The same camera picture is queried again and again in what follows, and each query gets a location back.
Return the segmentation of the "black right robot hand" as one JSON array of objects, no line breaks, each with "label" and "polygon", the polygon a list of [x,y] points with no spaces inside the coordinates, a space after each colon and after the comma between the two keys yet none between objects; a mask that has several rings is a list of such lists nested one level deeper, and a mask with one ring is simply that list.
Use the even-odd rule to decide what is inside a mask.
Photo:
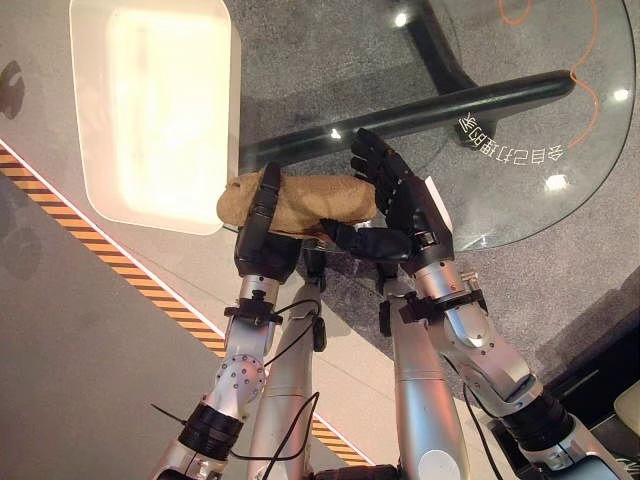
[{"label": "black right robot hand", "polygon": [[357,228],[333,219],[321,225],[342,250],[360,259],[403,264],[413,272],[454,258],[453,235],[425,181],[374,132],[361,128],[353,139],[351,167],[374,187],[384,228]]}]

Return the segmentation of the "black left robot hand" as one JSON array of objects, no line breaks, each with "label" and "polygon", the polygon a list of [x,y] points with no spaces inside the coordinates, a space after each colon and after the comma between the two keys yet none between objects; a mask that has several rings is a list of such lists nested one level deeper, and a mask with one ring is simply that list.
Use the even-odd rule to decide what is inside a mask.
[{"label": "black left robot hand", "polygon": [[257,275],[284,284],[296,268],[302,241],[272,233],[281,186],[281,169],[268,163],[240,228],[234,251],[239,275]]}]

